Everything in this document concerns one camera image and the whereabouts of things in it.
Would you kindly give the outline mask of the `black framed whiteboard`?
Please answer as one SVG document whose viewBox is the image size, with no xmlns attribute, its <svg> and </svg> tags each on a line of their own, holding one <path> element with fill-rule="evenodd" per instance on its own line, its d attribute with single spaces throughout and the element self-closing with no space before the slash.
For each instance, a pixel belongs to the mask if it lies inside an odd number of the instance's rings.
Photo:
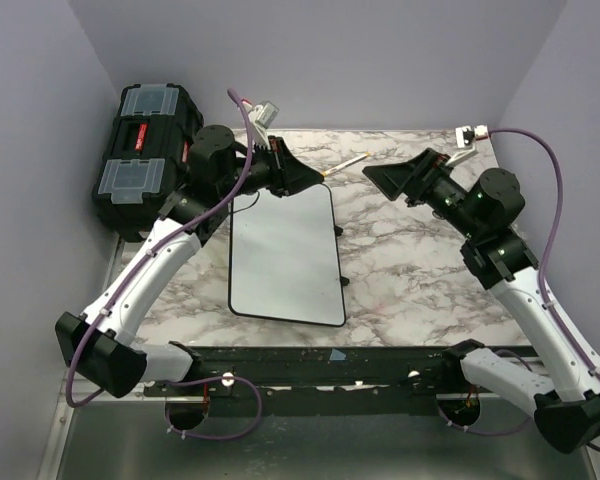
<svg viewBox="0 0 600 480">
<path fill-rule="evenodd" d="M 334 203 L 329 187 L 291 197 L 267 190 L 233 200 L 228 304 L 252 318 L 326 327 L 346 323 Z"/>
</svg>

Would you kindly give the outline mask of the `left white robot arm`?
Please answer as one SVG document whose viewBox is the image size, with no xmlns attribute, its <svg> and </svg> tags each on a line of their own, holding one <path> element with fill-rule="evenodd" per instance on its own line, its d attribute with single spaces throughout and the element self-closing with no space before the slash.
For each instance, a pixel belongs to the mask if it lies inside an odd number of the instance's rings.
<svg viewBox="0 0 600 480">
<path fill-rule="evenodd" d="M 241 144 L 225 126 L 201 129 L 189 149 L 187 177 L 167 198 L 140 251 L 80 315 L 64 313 L 57 320 L 67 380 L 81 375 L 116 398 L 150 381 L 168 382 L 181 395 L 194 393 L 202 372 L 191 349 L 178 342 L 136 346 L 148 310 L 224 222 L 235 197 L 261 189 L 288 197 L 323 180 L 278 136 L 257 144 L 249 132 Z"/>
</svg>

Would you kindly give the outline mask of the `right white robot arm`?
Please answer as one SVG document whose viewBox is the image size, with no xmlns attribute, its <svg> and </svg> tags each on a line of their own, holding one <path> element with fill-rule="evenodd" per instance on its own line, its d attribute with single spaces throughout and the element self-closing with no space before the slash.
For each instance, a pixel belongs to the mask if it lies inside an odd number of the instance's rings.
<svg viewBox="0 0 600 480">
<path fill-rule="evenodd" d="M 531 416 L 554 449 L 571 453 L 600 436 L 600 358 L 551 295 L 538 260 L 512 227 L 525 205 L 516 176 L 489 168 L 464 189 L 452 170 L 448 156 L 427 149 L 363 173 L 388 200 L 404 196 L 410 207 L 426 204 L 464 236 L 464 264 L 514 318 L 546 373 L 466 340 L 444 352 L 441 382 L 454 392 L 475 385 L 497 394 Z"/>
</svg>

